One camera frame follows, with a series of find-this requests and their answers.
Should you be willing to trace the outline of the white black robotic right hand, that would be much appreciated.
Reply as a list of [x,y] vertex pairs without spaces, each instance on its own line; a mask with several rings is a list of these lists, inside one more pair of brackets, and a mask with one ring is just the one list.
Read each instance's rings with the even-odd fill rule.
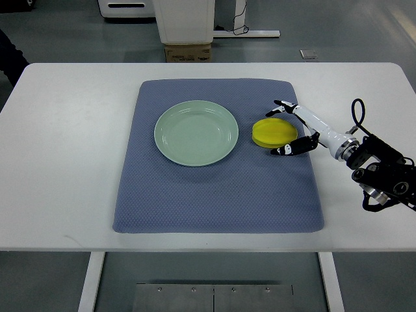
[[347,161],[349,156],[357,150],[359,142],[355,137],[351,134],[338,133],[311,110],[288,101],[274,100],[274,103],[277,107],[266,113],[266,117],[283,112],[295,115],[309,129],[311,135],[297,138],[280,148],[272,149],[270,152],[272,155],[300,155],[316,149],[320,144],[329,149],[334,159],[342,162]]

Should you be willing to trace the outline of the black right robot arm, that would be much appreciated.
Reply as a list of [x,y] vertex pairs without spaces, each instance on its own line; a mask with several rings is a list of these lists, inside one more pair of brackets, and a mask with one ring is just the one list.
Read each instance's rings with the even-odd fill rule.
[[365,104],[355,99],[351,105],[354,126],[365,136],[346,161],[353,170],[352,180],[363,189],[364,210],[380,212],[403,204],[415,210],[415,162],[363,127]]

